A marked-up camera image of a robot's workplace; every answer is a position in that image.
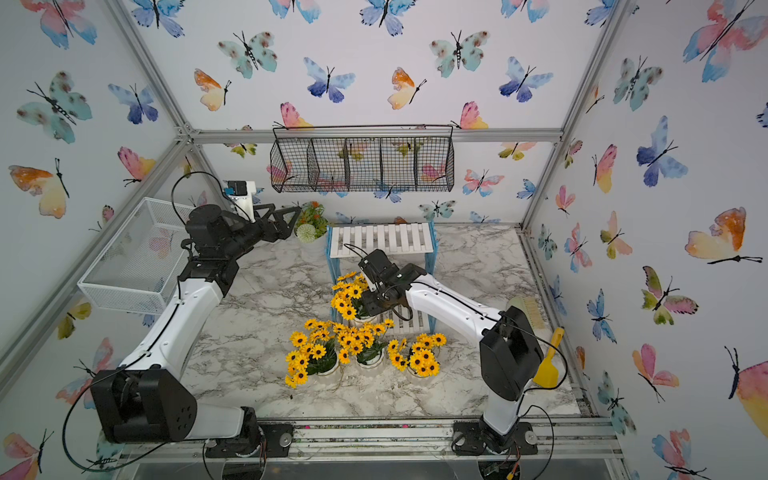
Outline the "sunflower pot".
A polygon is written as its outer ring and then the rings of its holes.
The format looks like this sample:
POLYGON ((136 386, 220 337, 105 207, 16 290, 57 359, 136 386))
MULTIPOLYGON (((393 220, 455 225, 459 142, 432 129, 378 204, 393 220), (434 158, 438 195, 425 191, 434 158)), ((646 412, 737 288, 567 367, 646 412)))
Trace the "sunflower pot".
POLYGON ((368 290, 368 282, 361 272, 339 276, 333 286, 331 306, 350 325, 369 323, 373 316, 363 304, 363 294, 368 290))
POLYGON ((291 350, 285 357, 287 364, 284 383, 296 389, 312 376, 330 374, 338 366, 336 334, 333 323, 309 319, 302 330, 289 336, 291 350))
POLYGON ((441 372, 438 359, 440 349, 447 343, 442 333, 420 334, 414 342, 406 338, 393 339, 386 351, 391 365, 400 372, 407 372, 417 378, 437 377, 441 372))
POLYGON ((379 323, 364 323, 362 326, 333 324, 335 344, 338 346, 338 360, 342 365, 355 360, 360 365, 371 365, 382 359, 389 350, 384 336, 395 326, 392 319, 379 323))

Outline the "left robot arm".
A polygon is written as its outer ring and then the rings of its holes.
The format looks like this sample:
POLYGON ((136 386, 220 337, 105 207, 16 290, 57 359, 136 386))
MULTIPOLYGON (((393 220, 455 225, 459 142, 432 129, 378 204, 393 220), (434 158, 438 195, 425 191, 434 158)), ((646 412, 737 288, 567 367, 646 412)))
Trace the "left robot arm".
POLYGON ((300 208, 258 207, 252 219, 216 205, 188 217, 189 256, 175 291, 147 336, 113 370, 99 372, 90 386, 105 439, 115 444, 214 442, 214 458, 248 457, 266 449, 251 407, 199 402, 182 384, 190 353, 211 312, 229 292, 238 261, 260 242, 286 240, 300 208))

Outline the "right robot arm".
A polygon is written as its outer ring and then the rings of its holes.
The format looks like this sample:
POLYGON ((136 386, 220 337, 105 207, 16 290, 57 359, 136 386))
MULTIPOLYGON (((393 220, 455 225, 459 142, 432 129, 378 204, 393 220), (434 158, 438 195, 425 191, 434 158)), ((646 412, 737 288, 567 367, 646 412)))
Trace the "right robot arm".
POLYGON ((417 265, 398 267, 380 249, 363 257, 358 266, 369 286, 362 295, 369 313, 381 314, 397 306, 425 313, 478 348, 488 403, 477 432, 466 436, 459 450, 471 455, 472 443, 494 453, 520 446, 525 436, 521 401, 544 360, 526 313, 514 306, 502 311, 474 301, 417 265))

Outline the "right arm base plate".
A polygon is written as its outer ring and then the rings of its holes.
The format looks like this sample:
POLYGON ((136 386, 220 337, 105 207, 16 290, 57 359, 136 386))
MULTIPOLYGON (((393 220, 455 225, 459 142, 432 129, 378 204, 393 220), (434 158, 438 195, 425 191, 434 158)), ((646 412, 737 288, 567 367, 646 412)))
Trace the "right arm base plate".
POLYGON ((537 437, 529 422, 517 422, 508 433, 499 434, 482 419, 454 422, 450 449, 458 456, 490 452, 517 457, 538 453, 537 437))

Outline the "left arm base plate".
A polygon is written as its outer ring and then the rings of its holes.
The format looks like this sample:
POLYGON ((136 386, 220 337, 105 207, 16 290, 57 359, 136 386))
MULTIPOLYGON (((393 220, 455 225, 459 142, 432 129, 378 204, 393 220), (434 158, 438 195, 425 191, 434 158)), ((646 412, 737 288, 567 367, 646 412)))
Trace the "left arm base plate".
POLYGON ((238 437, 216 439, 204 452, 207 458, 213 459, 287 458, 294 433, 291 423, 246 425, 238 437))

